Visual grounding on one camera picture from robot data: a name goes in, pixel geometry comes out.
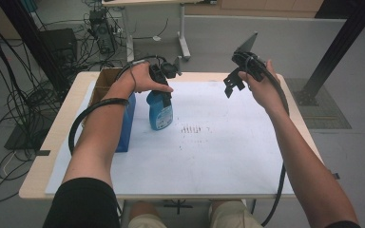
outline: floor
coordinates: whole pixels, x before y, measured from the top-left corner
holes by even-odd
[[[90,1],[41,1],[37,13],[44,23],[66,20],[83,20],[88,13]],[[113,11],[114,17],[119,12]],[[68,21],[68,24],[81,23]],[[331,44],[343,25],[344,20],[326,19],[286,19],[286,18],[252,18],[252,17],[186,17],[186,40],[192,57],[182,62],[182,71],[221,71],[229,72],[235,68],[230,61],[233,50],[253,31],[259,32],[253,51],[273,60],[275,69],[285,78],[309,78],[316,68],[325,50]],[[158,35],[164,28],[164,20],[155,22],[140,21],[135,25],[135,37]],[[181,55],[175,27],[178,20],[170,18],[160,42],[152,39],[136,40],[137,57],[146,54],[159,54],[167,59]],[[22,47],[16,47],[20,56],[26,58]],[[19,86],[29,89],[28,78],[24,76],[21,66],[14,61],[14,56],[7,49],[7,57],[12,64]],[[124,61],[123,49],[116,56]],[[44,79],[39,67],[30,60],[33,72]],[[340,184],[348,194],[357,212],[360,224],[365,227],[365,29],[361,32],[344,58],[338,64],[325,83],[337,106],[340,108],[352,129],[312,129],[311,134],[326,166],[340,175]],[[9,95],[0,76],[0,119],[8,112],[6,107]],[[22,162],[24,153],[18,151],[16,157],[4,148],[11,131],[15,127],[14,120],[0,124],[0,170],[11,172]],[[15,170],[13,176],[27,172],[31,161]],[[15,194],[24,179],[2,181],[0,200]],[[255,217],[263,221],[269,213],[272,200],[259,200],[255,209]],[[193,209],[181,210],[164,208],[171,201],[155,201],[160,214],[169,227],[207,227],[209,201],[189,200],[186,204]],[[20,199],[18,196],[0,202],[0,227],[40,227],[48,212],[50,201]],[[269,223],[270,227],[307,227],[307,219],[296,199],[282,199],[277,212]]]

